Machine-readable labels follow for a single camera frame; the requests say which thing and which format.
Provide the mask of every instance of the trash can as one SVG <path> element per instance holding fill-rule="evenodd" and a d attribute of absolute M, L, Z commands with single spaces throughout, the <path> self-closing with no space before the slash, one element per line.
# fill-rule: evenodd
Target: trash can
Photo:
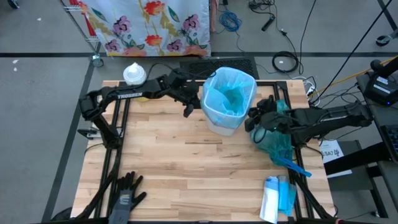
<path fill-rule="evenodd" d="M 201 108 L 208 128 L 231 136 L 242 124 L 256 96 L 255 79 L 235 68 L 221 67 L 203 85 Z"/>

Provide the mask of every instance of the blue cable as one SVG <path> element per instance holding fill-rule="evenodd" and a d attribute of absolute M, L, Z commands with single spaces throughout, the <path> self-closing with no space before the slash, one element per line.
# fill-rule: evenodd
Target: blue cable
<path fill-rule="evenodd" d="M 225 30 L 227 30 L 228 32 L 234 32 L 238 36 L 238 38 L 236 39 L 236 47 L 240 51 L 244 52 L 244 50 L 242 50 L 238 45 L 238 40 L 239 38 L 241 38 L 241 36 L 238 34 L 238 30 L 241 27 L 242 20 L 239 19 L 235 13 L 229 11 L 226 6 L 225 9 L 225 11 L 218 10 L 219 12 L 222 12 L 218 20 L 220 24 L 224 26 L 224 29 L 221 32 L 216 32 L 216 34 L 220 34 Z"/>

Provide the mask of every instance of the blue handle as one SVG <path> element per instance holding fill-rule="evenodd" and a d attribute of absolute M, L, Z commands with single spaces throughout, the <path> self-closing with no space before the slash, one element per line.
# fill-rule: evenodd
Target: blue handle
<path fill-rule="evenodd" d="M 295 163 L 293 163 L 292 161 L 290 161 L 288 159 L 284 159 L 284 158 L 276 158 L 276 159 L 278 159 L 281 162 L 283 162 L 284 164 L 286 164 L 286 167 L 289 169 L 297 171 L 297 172 L 305 175 L 306 177 L 312 176 L 312 174 L 310 172 L 305 171 L 303 168 L 299 167 L 298 165 L 296 165 Z"/>

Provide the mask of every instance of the white cap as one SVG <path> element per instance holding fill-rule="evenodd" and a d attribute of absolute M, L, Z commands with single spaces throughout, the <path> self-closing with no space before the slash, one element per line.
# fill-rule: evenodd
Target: white cap
<path fill-rule="evenodd" d="M 147 78 L 145 70 L 134 62 L 123 71 L 124 81 L 128 85 L 140 85 L 143 84 Z"/>

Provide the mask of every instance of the black keyboard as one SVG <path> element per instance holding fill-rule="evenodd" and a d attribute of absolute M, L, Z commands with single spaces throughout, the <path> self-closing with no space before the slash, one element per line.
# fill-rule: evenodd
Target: black keyboard
<path fill-rule="evenodd" d="M 256 63 L 254 61 L 254 58 L 251 57 L 180 62 L 180 66 L 187 72 L 193 74 L 200 73 L 201 76 L 204 77 L 210 76 L 215 70 L 217 70 L 217 68 L 225 66 L 244 71 L 248 75 L 251 75 L 254 79 L 259 79 Z"/>
<path fill-rule="evenodd" d="M 386 139 L 385 143 L 387 144 L 391 159 L 394 162 L 398 162 L 398 125 L 384 125 L 380 129 Z"/>

